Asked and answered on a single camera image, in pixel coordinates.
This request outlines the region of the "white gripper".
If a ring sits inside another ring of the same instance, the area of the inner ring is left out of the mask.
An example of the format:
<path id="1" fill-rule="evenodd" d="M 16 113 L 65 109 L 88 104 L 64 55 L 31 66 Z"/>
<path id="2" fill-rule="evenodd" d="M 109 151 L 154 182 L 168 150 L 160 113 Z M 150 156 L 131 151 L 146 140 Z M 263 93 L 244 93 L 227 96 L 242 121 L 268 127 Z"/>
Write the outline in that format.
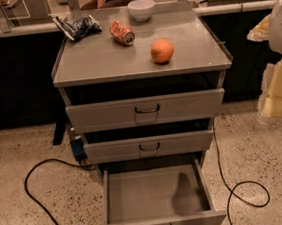
<path id="1" fill-rule="evenodd" d="M 268 41 L 270 48 L 282 54 L 282 0 L 278 0 L 271 14 L 264 17 L 247 34 L 249 41 Z M 272 124 L 282 117 L 282 58 L 277 64 L 268 64 L 263 72 L 257 110 L 258 121 Z"/>

